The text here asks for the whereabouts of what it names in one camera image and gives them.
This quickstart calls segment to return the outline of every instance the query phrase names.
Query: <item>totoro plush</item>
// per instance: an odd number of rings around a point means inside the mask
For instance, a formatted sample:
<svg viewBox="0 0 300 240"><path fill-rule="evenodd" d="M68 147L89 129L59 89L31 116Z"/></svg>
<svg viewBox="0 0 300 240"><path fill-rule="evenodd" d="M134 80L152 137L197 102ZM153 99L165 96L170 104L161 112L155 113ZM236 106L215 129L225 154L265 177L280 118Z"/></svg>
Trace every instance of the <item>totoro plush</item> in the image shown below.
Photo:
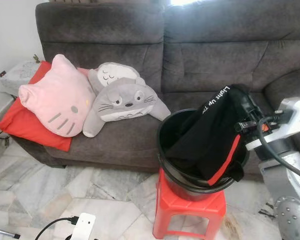
<svg viewBox="0 0 300 240"><path fill-rule="evenodd" d="M171 112L141 77L122 77L99 92L83 124L83 134L92 138L106 122L132 119L146 114L163 121Z"/></svg>

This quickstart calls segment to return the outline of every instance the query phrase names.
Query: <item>marble floor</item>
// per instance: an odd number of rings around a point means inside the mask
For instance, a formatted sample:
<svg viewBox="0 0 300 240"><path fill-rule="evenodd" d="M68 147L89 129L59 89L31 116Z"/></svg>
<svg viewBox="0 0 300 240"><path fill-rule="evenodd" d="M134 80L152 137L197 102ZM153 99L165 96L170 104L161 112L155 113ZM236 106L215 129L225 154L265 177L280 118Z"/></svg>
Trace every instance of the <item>marble floor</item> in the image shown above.
<svg viewBox="0 0 300 240"><path fill-rule="evenodd" d="M154 240L157 174L67 166L50 168L17 143L5 149L0 141L0 229L34 240L59 217L87 212L96 216L90 239ZM242 180L225 190L227 213L216 240L281 240L275 220L258 211L271 197L265 185ZM202 233L206 221L173 217L171 230ZM61 221L41 240L64 240L74 226ZM11 239L0 235L0 240ZM166 240L189 240L167 236Z"/></svg>

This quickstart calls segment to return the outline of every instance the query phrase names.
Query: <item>black bucket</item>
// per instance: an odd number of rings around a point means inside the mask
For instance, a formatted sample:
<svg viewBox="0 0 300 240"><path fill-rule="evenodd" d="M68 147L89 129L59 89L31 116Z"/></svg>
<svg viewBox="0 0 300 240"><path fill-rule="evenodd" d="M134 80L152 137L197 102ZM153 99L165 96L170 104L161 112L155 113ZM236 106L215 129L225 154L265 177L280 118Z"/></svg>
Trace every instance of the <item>black bucket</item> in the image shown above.
<svg viewBox="0 0 300 240"><path fill-rule="evenodd" d="M164 170L170 189L179 197L189 201L201 201L210 194L219 192L229 187L234 179L232 177L222 177L214 185L201 178L196 169L184 170L176 166L173 161L166 158L165 152L176 142L175 133L180 125L196 109L184 109L167 117L160 125L157 132L157 145L159 149L158 160ZM241 165L244 166L249 158L249 152L245 146L241 146L239 151L244 151L245 158Z"/></svg>

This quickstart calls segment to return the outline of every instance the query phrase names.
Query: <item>red stripe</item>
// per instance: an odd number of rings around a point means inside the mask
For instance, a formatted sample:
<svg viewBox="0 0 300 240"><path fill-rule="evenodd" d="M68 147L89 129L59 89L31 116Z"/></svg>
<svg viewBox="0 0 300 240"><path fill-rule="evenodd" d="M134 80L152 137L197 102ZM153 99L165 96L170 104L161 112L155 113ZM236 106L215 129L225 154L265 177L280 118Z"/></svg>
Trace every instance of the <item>red stripe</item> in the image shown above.
<svg viewBox="0 0 300 240"><path fill-rule="evenodd" d="M213 175L213 177L208 180L208 184L210 186L215 184L219 180L219 178L221 178L221 176L225 173L228 165L230 164L230 162L232 160L232 156L234 155L234 152L238 146L239 140L240 140L240 135L238 134L233 141L232 147L230 149L230 152L229 152L228 157L226 158L225 162L222 164L220 169Z"/></svg>

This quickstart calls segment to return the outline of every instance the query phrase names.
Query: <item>wire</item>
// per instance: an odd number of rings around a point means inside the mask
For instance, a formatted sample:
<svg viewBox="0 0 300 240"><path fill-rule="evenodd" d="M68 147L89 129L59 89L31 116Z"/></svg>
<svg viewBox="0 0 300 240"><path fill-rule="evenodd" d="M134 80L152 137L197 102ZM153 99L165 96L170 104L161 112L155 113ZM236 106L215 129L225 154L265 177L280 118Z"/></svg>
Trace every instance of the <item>wire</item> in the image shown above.
<svg viewBox="0 0 300 240"><path fill-rule="evenodd" d="M273 116L268 116L268 117L264 117L261 118L258 122L258 125L256 127L257 132L258 132L258 136L259 136L259 140L261 142L261 144L263 145L263 147L273 156L273 158L275 160L277 160L279 163L281 163L283 166L285 166L287 169L289 169L290 171L294 172L295 174L300 176L300 170L294 166L292 166L291 164L289 164L287 161L283 160L271 147L270 145L267 143L267 141L265 140L264 134L263 134L263 124L265 124L268 121L272 121L274 120Z"/></svg>
<svg viewBox="0 0 300 240"><path fill-rule="evenodd" d="M55 224L56 222L59 222L59 221L63 221L63 220L67 220L67 221L71 221L72 217L64 217L64 218L59 218L59 219L56 219L52 222L50 222L47 226L45 226L41 232L39 232L38 236L36 236L35 240L38 240L39 237L41 236L41 234L48 228L50 227L52 224Z"/></svg>

